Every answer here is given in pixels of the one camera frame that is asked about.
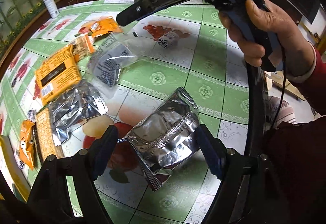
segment sleeve cuff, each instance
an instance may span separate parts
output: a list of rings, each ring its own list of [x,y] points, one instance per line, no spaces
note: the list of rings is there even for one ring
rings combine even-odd
[[[305,80],[307,80],[312,75],[312,73],[314,72],[315,67],[316,67],[316,62],[317,62],[316,50],[315,50],[314,46],[310,42],[309,42],[309,44],[311,45],[311,48],[314,51],[314,63],[312,64],[312,67],[310,68],[310,70],[307,73],[305,73],[304,75],[301,75],[301,76],[294,77],[290,73],[288,73],[286,75],[286,78],[289,81],[297,83],[297,84],[301,84]]]

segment barcode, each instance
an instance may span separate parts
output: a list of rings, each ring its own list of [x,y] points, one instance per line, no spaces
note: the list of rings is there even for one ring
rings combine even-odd
[[[52,85],[52,83],[49,83],[47,86],[45,86],[41,89],[41,94],[42,94],[42,96],[46,96],[52,90],[53,90],[53,85]]]

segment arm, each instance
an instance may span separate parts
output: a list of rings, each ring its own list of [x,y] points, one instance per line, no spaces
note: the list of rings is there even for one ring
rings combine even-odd
[[[326,64],[322,62],[320,54],[315,51],[316,66],[304,78],[288,77],[291,84],[307,99],[309,104],[321,115],[326,115]]]

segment screw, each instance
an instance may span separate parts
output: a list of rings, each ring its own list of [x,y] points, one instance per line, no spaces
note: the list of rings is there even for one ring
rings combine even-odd
[[[232,149],[232,148],[228,148],[228,149],[226,150],[226,152],[227,152],[229,155],[233,155],[233,154],[235,154],[235,150]]]
[[[260,155],[260,158],[261,158],[263,161],[266,161],[266,160],[268,159],[268,156],[267,156],[266,154],[262,153],[262,154]]]
[[[55,155],[51,154],[46,158],[49,162],[53,161],[55,159]]]
[[[80,155],[86,155],[87,152],[88,152],[87,149],[81,149],[78,153],[79,153]]]

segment silver foil package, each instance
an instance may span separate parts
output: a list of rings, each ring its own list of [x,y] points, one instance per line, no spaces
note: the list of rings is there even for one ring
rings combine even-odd
[[[86,123],[87,119],[108,111],[100,93],[84,79],[49,103],[48,108],[56,146],[69,139],[70,133]]]
[[[153,190],[160,189],[172,170],[199,150],[193,133],[199,124],[196,103],[179,87],[125,136]]]

